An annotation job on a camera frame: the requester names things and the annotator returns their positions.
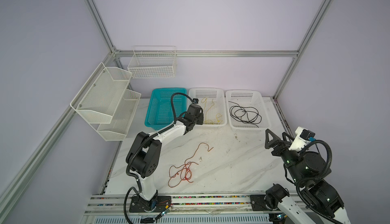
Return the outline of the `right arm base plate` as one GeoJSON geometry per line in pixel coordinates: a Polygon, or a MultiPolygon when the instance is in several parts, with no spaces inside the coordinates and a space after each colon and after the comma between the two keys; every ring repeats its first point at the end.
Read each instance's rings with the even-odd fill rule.
{"type": "Polygon", "coordinates": [[[253,211],[276,211],[278,204],[286,197],[285,194],[250,195],[250,203],[253,211]]]}

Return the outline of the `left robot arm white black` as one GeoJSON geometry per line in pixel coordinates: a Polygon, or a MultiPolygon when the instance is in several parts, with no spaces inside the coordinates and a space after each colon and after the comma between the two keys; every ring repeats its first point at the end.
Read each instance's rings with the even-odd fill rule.
{"type": "Polygon", "coordinates": [[[131,191],[134,192],[139,200],[138,204],[144,207],[145,211],[151,212],[157,207],[158,190],[154,183],[153,173],[157,169],[163,143],[169,143],[184,136],[193,130],[195,125],[202,125],[204,122],[204,110],[199,105],[199,99],[176,92],[171,95],[170,105],[173,122],[155,133],[138,133],[128,152],[126,174],[134,177],[138,186],[130,187],[124,199],[123,213],[129,224],[132,221],[128,216],[127,201],[131,191]],[[174,107],[175,96],[185,96],[191,102],[188,109],[180,115],[176,114],[174,107]]]}

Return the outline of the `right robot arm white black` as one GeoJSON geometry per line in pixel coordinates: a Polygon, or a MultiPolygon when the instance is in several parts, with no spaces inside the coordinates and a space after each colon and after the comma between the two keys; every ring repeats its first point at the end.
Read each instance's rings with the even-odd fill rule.
{"type": "Polygon", "coordinates": [[[332,172],[333,153],[328,143],[315,138],[315,133],[298,127],[296,136],[283,133],[278,137],[270,129],[265,131],[265,148],[283,161],[285,178],[292,183],[306,208],[325,224],[350,222],[344,202],[336,189],[325,178],[332,172]]]}

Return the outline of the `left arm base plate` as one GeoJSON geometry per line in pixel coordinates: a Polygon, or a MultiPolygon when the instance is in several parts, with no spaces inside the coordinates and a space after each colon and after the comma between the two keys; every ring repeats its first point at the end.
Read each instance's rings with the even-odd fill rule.
{"type": "Polygon", "coordinates": [[[128,211],[130,213],[143,213],[143,212],[163,212],[167,206],[171,206],[171,196],[159,196],[155,195],[151,200],[147,201],[141,198],[139,195],[133,195],[129,204],[128,211]]]}

